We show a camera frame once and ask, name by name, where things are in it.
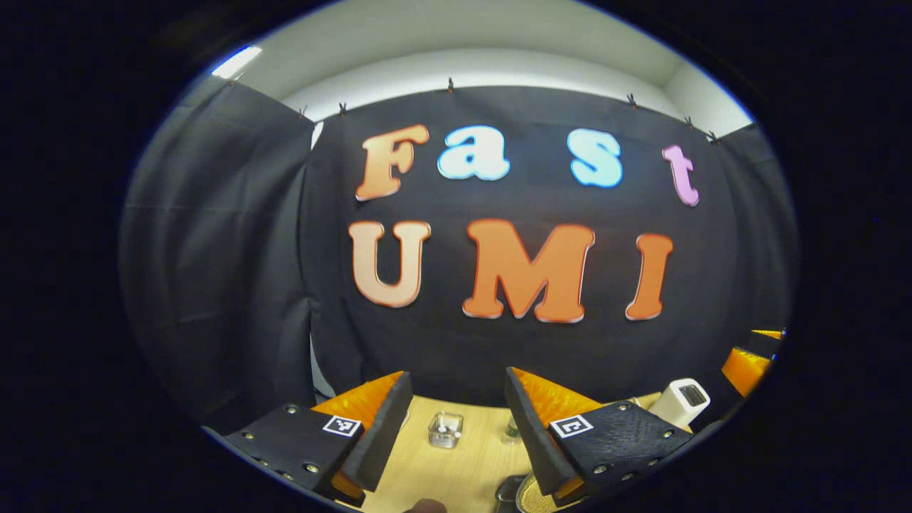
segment small clear plastic box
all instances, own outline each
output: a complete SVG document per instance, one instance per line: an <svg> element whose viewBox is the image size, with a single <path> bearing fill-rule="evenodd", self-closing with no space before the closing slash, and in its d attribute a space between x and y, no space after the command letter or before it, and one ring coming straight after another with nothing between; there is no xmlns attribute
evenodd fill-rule
<svg viewBox="0 0 912 513"><path fill-rule="evenodd" d="M428 426L428 441L435 447L452 449L462 437L462 415L437 412Z"/></svg>

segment white power bank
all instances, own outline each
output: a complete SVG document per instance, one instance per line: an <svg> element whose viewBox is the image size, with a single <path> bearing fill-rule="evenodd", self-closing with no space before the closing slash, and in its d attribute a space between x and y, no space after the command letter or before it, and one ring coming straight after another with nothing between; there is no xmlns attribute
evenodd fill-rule
<svg viewBox="0 0 912 513"><path fill-rule="evenodd" d="M668 384L665 392L649 408L649 412L678 427L690 424L707 406L710 395L697 380L685 378Z"/></svg>

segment orange letter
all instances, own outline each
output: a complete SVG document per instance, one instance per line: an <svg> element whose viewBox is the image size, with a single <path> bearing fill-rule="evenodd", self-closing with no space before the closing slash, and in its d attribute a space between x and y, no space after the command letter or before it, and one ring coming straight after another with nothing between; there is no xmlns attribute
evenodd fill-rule
<svg viewBox="0 0 912 513"><path fill-rule="evenodd" d="M368 151L368 159L364 164L364 182L355 191L355 198L363 202L398 191L399 178L393 177L393 166L398 166L400 173L408 173L415 158L411 143L424 144L428 138L428 129L415 125L364 141L361 147Z"/></svg>
<svg viewBox="0 0 912 513"><path fill-rule="evenodd" d="M662 291L662 280L665 279L665 262L674 245L666 236L643 234L637 237L637 247L643 260L639 267L637 295L627 305L627 318L654 319L662 313L662 302L658 300L658 295Z"/></svg>
<svg viewBox="0 0 912 513"><path fill-rule="evenodd" d="M393 226L393 235L402 244L399 283L387 285L377 276L377 241L383 236L383 225L372 221L352 223L348 227L352 240L352 270L355 285L365 298L394 309L409 305L421 288L421 242L430 237L430 225L421 221L403 221Z"/></svg>
<svg viewBox="0 0 912 513"><path fill-rule="evenodd" d="M547 286L544 300L535 307L542 322L579 322L586 312L579 304L583 288L586 252L596 242L596 234L581 225L559 225L544 242L535 261L519 240L513 223L502 219L480 219L469 224L469 237L478 245L475 290L462 303L470 317L497 319L503 303L497 300L497 280L513 316L521 319L532 302Z"/></svg>

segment letter m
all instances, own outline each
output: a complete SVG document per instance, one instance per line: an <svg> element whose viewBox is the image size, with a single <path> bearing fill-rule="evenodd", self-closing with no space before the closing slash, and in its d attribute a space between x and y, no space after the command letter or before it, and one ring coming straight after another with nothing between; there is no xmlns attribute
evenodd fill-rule
<svg viewBox="0 0 912 513"><path fill-rule="evenodd" d="M482 319L497 319L503 303L497 300L497 284L503 286L510 310L517 319L525 316L535 298L546 288L544 300L535 307L542 322L579 322L585 310L580 305L586 253L596 234L581 225L558 225L530 261L513 223L480 219L469 224L469 237L478 245L475 290L462 303L462 311Z"/></svg>

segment wooden table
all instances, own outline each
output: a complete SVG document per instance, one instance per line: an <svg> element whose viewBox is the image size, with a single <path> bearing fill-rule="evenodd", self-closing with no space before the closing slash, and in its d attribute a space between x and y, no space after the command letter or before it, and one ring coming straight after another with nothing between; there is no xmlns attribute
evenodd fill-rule
<svg viewBox="0 0 912 513"><path fill-rule="evenodd" d="M651 393L637 399L648 409L659 396ZM453 449L428 442L428 425L440 411L464 417L462 437ZM497 502L494 493L504 479L532 473L525 446L501 441L509 420L507 408L448 403L416 395L377 491L366 492L367 498L358 510L402 513L421 498L433 498L446 505L449 513L492 513Z"/></svg>

